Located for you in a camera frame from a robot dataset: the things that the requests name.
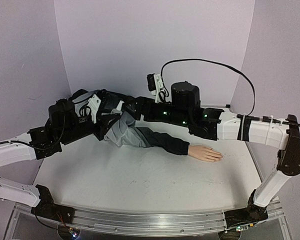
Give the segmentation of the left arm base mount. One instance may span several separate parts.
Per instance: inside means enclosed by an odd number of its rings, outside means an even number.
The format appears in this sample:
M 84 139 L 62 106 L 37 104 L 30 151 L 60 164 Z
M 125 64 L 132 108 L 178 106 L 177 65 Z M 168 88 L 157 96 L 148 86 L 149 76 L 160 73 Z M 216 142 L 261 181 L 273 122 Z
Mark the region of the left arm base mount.
M 55 203 L 50 190 L 46 186 L 37 184 L 35 187 L 39 192 L 39 203 L 31 208 L 31 213 L 37 217 L 71 224 L 74 219 L 75 209 Z

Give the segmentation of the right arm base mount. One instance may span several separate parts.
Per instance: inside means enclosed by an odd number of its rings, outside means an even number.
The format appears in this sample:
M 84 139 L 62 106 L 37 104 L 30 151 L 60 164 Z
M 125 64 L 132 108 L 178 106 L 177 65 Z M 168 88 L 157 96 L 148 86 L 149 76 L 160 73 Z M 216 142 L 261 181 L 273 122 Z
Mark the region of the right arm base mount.
M 224 212 L 224 220 L 227 230 L 236 229 L 237 227 L 250 224 L 256 224 L 260 221 L 268 219 L 267 208 L 255 205 L 254 203 L 255 192 L 256 190 L 251 193 L 246 207 L 227 210 Z

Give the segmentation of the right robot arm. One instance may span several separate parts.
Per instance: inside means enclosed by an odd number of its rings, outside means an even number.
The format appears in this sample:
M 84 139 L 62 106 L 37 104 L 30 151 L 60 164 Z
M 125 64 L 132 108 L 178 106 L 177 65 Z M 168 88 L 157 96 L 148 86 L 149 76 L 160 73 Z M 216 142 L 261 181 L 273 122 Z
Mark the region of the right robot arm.
M 188 128 L 189 134 L 206 140 L 238 140 L 278 149 L 277 165 L 253 191 L 247 210 L 264 210 L 281 187 L 300 174 L 300 124 L 294 115 L 275 119 L 202 108 L 200 91 L 187 81 L 174 83 L 171 102 L 137 97 L 122 106 L 134 119 Z

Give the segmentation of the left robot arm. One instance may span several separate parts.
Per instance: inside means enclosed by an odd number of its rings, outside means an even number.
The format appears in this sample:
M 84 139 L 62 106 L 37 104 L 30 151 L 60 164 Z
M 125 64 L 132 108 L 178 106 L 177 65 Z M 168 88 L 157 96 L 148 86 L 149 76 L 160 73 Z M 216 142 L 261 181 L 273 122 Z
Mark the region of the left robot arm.
M 123 104 L 122 100 L 109 104 L 108 100 L 102 100 L 95 94 L 78 102 L 58 100 L 49 107 L 45 126 L 0 142 L 0 167 L 48 158 L 62 152 L 63 145 L 89 135 L 103 140 L 120 118 Z

